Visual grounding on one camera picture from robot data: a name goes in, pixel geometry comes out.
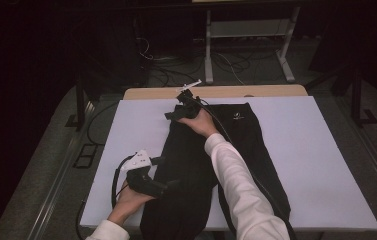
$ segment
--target white table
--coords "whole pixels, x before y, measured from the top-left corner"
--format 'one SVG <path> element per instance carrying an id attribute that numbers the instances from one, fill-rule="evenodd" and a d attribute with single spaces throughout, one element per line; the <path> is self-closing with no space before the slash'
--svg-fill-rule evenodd
<path id="1" fill-rule="evenodd" d="M 249 102 L 288 195 L 295 230 L 377 230 L 377 222 L 320 113 L 309 96 L 205 98 L 209 104 Z M 140 149 L 161 154 L 169 131 L 164 113 L 176 99 L 122 100 L 107 139 L 80 224 L 96 227 L 111 211 L 114 171 Z M 125 173 L 121 173 L 118 186 Z M 206 230 L 228 230 L 216 193 Z M 139 227 L 142 209 L 125 225 Z"/>

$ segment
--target white sleeve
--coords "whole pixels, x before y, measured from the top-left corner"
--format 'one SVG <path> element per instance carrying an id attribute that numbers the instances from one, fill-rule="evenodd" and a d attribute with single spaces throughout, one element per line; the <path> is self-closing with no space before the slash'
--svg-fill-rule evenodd
<path id="1" fill-rule="evenodd" d="M 215 133 L 207 139 L 204 148 L 223 187 L 237 239 L 289 239 L 285 223 L 273 214 L 272 206 L 232 144 Z"/>
<path id="2" fill-rule="evenodd" d="M 119 225 L 103 220 L 86 240 L 128 240 L 129 234 Z"/>

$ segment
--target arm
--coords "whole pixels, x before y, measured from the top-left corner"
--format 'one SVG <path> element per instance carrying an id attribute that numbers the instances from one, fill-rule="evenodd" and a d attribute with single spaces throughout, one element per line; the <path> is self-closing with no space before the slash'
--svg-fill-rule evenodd
<path id="1" fill-rule="evenodd" d="M 113 208 L 107 220 L 103 220 L 94 233 L 86 240 L 128 240 L 129 234 L 122 228 L 126 219 L 153 197 L 135 192 L 127 186 L 120 193 L 116 206 Z"/>
<path id="2" fill-rule="evenodd" d="M 181 119 L 207 138 L 205 150 L 212 159 L 237 229 L 237 239 L 289 239 L 285 223 L 274 216 L 272 206 L 255 185 L 238 151 L 216 130 L 203 109 L 195 119 Z"/>

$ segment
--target gray carpet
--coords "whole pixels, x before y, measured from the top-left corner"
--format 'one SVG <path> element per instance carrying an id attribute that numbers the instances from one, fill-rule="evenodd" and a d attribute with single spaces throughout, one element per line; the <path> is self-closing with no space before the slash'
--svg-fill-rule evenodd
<path id="1" fill-rule="evenodd" d="M 320 75 L 307 70 L 318 43 L 319 41 L 315 39 L 297 40 L 292 42 L 289 48 L 287 59 L 299 84 L 306 84 Z M 239 80 L 245 84 L 285 84 L 274 56 L 280 44 L 281 42 L 266 39 L 254 39 L 247 43 L 217 42 L 212 49 L 212 57 L 215 61 L 214 85 L 240 85 Z M 249 62 L 242 61 L 250 54 L 252 57 Z M 156 70 L 151 72 L 148 87 L 181 86 L 192 82 L 192 79 L 204 79 L 202 59 L 203 55 L 199 52 L 194 60 L 158 61 L 155 64 Z M 232 63 L 240 61 L 240 63 L 231 69 L 224 64 L 225 61 Z M 163 68 L 185 73 L 189 77 L 184 74 L 166 73 L 160 70 Z M 369 147 L 363 141 L 363 136 L 369 138 L 377 152 L 377 124 L 366 125 L 363 129 L 357 128 L 349 117 L 350 93 L 345 97 L 333 97 L 329 92 L 332 82 L 329 80 L 316 86 L 309 94 L 315 97 L 346 163 L 377 219 L 377 169 L 373 161 L 375 154 L 369 153 Z M 117 107 L 116 103 L 121 98 L 122 96 L 119 95 L 104 96 L 87 110 L 87 123 L 93 120 L 89 133 L 95 142 L 105 143 Z M 369 108 L 377 117 L 377 91 L 364 83 L 362 99 L 363 107 Z M 81 132 L 65 127 L 68 117 L 75 112 L 73 89 L 57 108 L 25 175 L 9 202 L 0 221 L 0 239 L 25 239 L 28 236 L 32 239 L 78 239 L 75 229 L 78 210 L 82 200 L 89 193 L 103 148 L 98 147 L 89 169 L 72 167 L 83 144 L 90 143 L 86 134 L 88 124 L 85 124 Z M 85 154 L 91 151 L 92 148 L 86 148 Z M 86 164 L 86 161 L 86 158 L 81 159 L 80 164 Z M 58 190 L 51 191 L 52 186 L 59 186 Z M 48 198 L 51 194 L 55 194 L 57 198 Z M 46 218 L 37 221 L 38 216 L 46 216 Z M 80 228 L 80 231 L 81 235 L 86 237 L 92 229 Z M 142 239 L 136 233 L 132 236 L 132 239 Z M 298 233 L 300 240 L 319 237 L 320 233 Z M 377 231 L 326 232 L 322 239 L 377 239 Z"/>

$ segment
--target black trousers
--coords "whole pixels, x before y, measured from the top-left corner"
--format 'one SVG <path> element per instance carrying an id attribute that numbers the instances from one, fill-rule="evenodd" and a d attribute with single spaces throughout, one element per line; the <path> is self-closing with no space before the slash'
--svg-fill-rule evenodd
<path id="1" fill-rule="evenodd" d="M 288 219 L 291 210 L 288 198 L 250 105 L 211 105 L 208 108 L 222 124 L 215 122 L 218 130 L 243 157 L 255 183 L 271 202 L 275 215 Z M 154 179 L 162 183 L 178 182 L 178 186 L 167 191 L 162 199 L 145 205 L 141 220 L 144 239 L 192 240 L 204 229 L 210 212 L 212 188 L 218 184 L 210 157 L 204 151 L 205 141 L 186 125 L 171 122 L 162 152 L 166 161 L 157 167 Z M 229 227 L 235 233 L 220 186 L 219 202 Z"/>

